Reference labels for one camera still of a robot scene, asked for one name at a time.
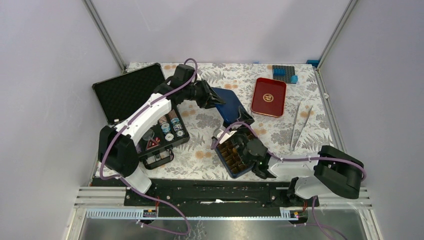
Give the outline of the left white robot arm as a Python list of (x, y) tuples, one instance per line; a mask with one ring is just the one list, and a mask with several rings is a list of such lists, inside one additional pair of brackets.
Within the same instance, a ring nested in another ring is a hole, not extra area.
[(185, 100), (195, 101), (202, 109), (225, 104), (205, 80), (198, 79), (198, 67), (179, 64), (174, 74), (157, 86), (130, 117), (101, 129), (98, 147), (100, 178), (119, 179), (136, 192), (135, 197), (142, 205), (152, 204), (155, 192), (150, 188), (152, 181), (139, 166), (136, 145), (162, 116)]

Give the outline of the blue tin lid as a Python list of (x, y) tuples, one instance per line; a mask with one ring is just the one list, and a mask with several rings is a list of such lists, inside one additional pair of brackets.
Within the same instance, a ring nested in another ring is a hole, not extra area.
[(224, 101), (224, 104), (215, 104), (223, 120), (223, 126), (228, 127), (235, 122), (244, 122), (241, 110), (245, 110), (234, 91), (224, 88), (213, 87), (214, 92)]

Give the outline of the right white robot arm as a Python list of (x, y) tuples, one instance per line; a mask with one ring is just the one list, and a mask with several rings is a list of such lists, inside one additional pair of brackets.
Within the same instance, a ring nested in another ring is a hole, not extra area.
[(276, 156), (259, 139), (251, 127), (253, 117), (242, 105), (219, 112), (224, 131), (220, 144), (230, 144), (237, 157), (251, 165), (251, 171), (261, 179), (280, 179), (292, 175), (287, 201), (293, 206), (326, 193), (346, 199), (358, 199), (361, 183), (367, 174), (364, 164), (330, 145), (317, 153), (302, 156)]

